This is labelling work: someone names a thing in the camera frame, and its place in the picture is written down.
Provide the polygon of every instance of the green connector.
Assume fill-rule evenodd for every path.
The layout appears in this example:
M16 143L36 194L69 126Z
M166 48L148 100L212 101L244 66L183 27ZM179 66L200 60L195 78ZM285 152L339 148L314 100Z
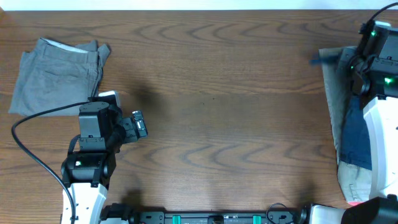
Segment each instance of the green connector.
M261 216L253 215L253 224L261 224Z
M181 216L173 215L173 224L181 224Z

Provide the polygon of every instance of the gray cloth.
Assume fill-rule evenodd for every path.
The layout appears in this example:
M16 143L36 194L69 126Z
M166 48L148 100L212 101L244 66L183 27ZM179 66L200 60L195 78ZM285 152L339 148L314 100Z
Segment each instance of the gray cloth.
M9 113L28 116L96 96L109 54L96 41L71 47L40 38L32 52L22 53ZM78 106L46 116L77 114Z

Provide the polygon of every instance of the green light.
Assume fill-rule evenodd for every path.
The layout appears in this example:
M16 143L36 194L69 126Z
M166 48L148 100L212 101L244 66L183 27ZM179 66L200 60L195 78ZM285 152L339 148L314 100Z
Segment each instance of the green light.
M392 78L384 78L385 83L390 84L392 83Z

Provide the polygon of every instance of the wood grain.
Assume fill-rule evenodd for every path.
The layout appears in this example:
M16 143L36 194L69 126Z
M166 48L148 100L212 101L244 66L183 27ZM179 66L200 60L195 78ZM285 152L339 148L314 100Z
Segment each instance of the wood grain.
M39 37L112 48L101 91L142 110L149 137L118 154L106 204L265 210L313 201L347 207L320 48L356 45L371 11L8 12L0 24L0 223L57 223L61 188L14 143L7 114L23 51ZM394 12L383 19L397 23ZM18 130L60 170L77 117Z

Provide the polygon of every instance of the white panel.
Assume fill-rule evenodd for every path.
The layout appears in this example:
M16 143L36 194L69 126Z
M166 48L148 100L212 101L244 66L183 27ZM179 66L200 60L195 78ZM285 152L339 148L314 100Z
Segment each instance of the white panel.
M19 10L380 9L395 0L0 0Z
M311 208L309 224L340 224L345 210L315 205Z
M372 157L369 199L398 194L398 98L375 97L363 109Z
M101 184L98 187L91 187L90 183L74 183L68 190L76 204L78 220L75 221L75 224L98 224L108 190ZM72 217L72 210L69 198L63 191L61 224L69 224L70 217Z

